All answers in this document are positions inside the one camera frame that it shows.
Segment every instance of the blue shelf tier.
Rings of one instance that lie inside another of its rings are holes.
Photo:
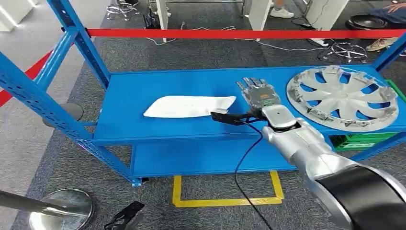
[[[369,65],[348,65],[347,68],[364,71],[378,79],[382,76]],[[211,117],[152,118],[143,113],[158,98],[167,95],[237,96],[230,107],[231,113],[245,113],[248,105],[235,85],[243,77],[266,79],[275,87],[282,103],[296,117],[303,117],[288,102],[286,84],[289,79],[307,67],[169,70],[131,73],[113,73],[107,89],[102,111],[92,142],[97,145],[147,144],[166,141],[215,141],[252,139],[257,133],[246,126],[232,126],[214,122]],[[406,120],[401,119],[406,103],[398,101],[400,115],[389,127],[378,132],[406,130]],[[348,132],[331,129],[307,120],[325,136]],[[265,123],[255,124],[262,128]]]
[[[245,140],[138,144],[133,146],[130,170],[134,177],[233,173],[257,136]],[[247,155],[239,172],[294,169],[275,147],[263,140]]]

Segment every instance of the robotic arm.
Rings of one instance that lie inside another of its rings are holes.
[[[233,125],[267,121],[264,138],[295,165],[311,193],[336,223],[348,230],[405,230],[406,188],[391,175],[332,151],[323,135],[281,104],[265,80],[237,82],[251,107],[248,115],[212,113],[215,121]]]

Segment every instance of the person's foot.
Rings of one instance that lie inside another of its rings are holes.
[[[287,11],[284,7],[276,10],[275,8],[272,9],[271,13],[269,14],[272,17],[276,18],[293,18],[294,13]]]
[[[377,50],[380,50],[387,46],[392,45],[396,40],[397,40],[397,37],[380,38],[380,39],[376,40],[374,43],[372,43],[370,46],[367,46],[365,49],[370,52],[377,51]]]

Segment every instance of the red barrier tape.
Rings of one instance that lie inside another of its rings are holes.
[[[30,78],[34,79],[39,71],[42,69],[42,66],[44,66],[46,60],[48,59],[49,55],[51,55],[50,51],[49,53],[45,54],[37,63],[35,63],[31,68],[29,68],[25,74]],[[0,107],[6,104],[10,99],[12,98],[11,94],[9,94],[7,91],[2,90],[0,91]]]
[[[381,38],[399,37],[406,30],[145,30],[145,29],[88,29],[94,37],[150,37],[190,39],[307,39],[307,38]]]

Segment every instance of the robot finger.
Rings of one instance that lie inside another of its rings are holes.
[[[254,83],[254,85],[256,85],[256,86],[260,86],[261,85],[261,82],[258,80],[258,79],[256,79],[256,78],[250,78],[251,79],[251,81]]]
[[[242,80],[245,81],[245,83],[247,84],[248,87],[254,86],[254,84],[249,80],[249,78],[243,78]]]
[[[268,83],[266,82],[265,79],[261,79],[260,81],[261,81],[261,83],[262,83],[263,85],[268,85]]]
[[[238,85],[238,87],[239,87],[241,90],[244,90],[244,89],[245,89],[244,85],[243,85],[240,81],[236,81],[236,84]]]

